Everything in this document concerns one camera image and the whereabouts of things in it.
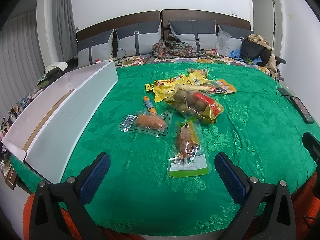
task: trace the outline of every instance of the green blanket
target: green blanket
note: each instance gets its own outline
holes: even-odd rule
[[[124,115],[144,108],[144,95],[153,101],[153,93],[144,90],[145,83],[186,74],[189,67],[210,69],[210,79],[223,78],[237,92],[212,96],[225,110],[217,124],[202,127],[210,173],[169,178],[166,170],[175,139],[174,123],[184,118],[173,110],[168,135],[161,138],[124,133],[118,126]],[[110,154],[111,168],[92,203],[86,205],[100,226],[154,236],[186,236],[226,228],[239,206],[233,203],[214,169],[214,156],[221,151],[248,176],[266,183],[285,180],[291,193],[315,171],[301,137],[310,131],[320,139],[319,126],[305,124],[289,101],[276,95],[276,82],[259,70],[163,63],[121,68],[118,76],[119,82],[79,139],[62,179],[77,176],[100,152]],[[164,102],[154,105],[158,113],[171,109]]]

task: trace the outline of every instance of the curtain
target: curtain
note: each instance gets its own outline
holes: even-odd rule
[[[65,62],[77,55],[71,0],[52,0],[52,21],[58,58]]]
[[[37,36],[36,12],[8,20],[0,31],[0,114],[36,87],[44,73]]]

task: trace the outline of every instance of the blue gripper pad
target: blue gripper pad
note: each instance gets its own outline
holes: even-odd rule
[[[96,194],[101,182],[107,174],[111,165],[109,154],[105,154],[95,165],[92,171],[88,174],[79,190],[79,202],[82,205],[91,203]]]
[[[250,186],[247,181],[243,181],[243,175],[248,178],[244,172],[236,167],[225,153],[218,153],[214,158],[214,167],[218,172],[223,184],[226,186],[231,198],[236,204],[243,205]],[[242,171],[242,178],[237,176],[236,172]]]

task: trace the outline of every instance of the open cardboard box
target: open cardboard box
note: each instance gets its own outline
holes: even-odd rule
[[[18,116],[3,144],[49,182],[59,183],[85,127],[117,81],[114,61],[64,74]]]

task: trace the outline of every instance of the metal screw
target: metal screw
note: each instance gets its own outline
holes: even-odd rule
[[[250,181],[253,183],[257,183],[259,180],[256,177],[250,177]]]
[[[75,181],[76,181],[76,177],[73,177],[73,176],[67,179],[67,182],[70,184],[74,183]]]
[[[41,180],[40,182],[39,182],[39,187],[43,187],[45,185],[45,181],[44,180]]]
[[[284,180],[281,180],[281,181],[280,181],[280,185],[283,186],[283,187],[285,187],[285,186],[287,186],[287,183],[286,183]]]

